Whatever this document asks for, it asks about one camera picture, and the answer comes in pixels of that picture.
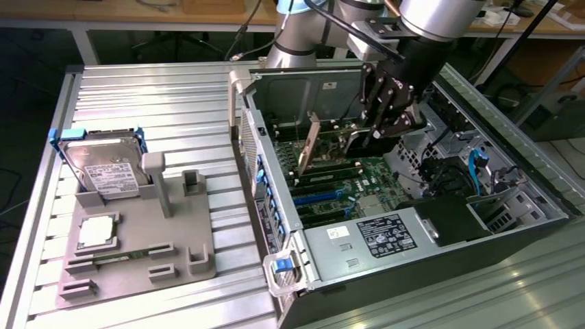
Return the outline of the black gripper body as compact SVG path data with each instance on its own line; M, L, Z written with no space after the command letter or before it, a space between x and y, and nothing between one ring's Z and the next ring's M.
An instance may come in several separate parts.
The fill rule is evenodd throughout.
M407 38L399 42L398 52L404 57L402 62L383 62L383 89L392 90L390 109L396 112L412 105L432 83L452 52L452 42Z

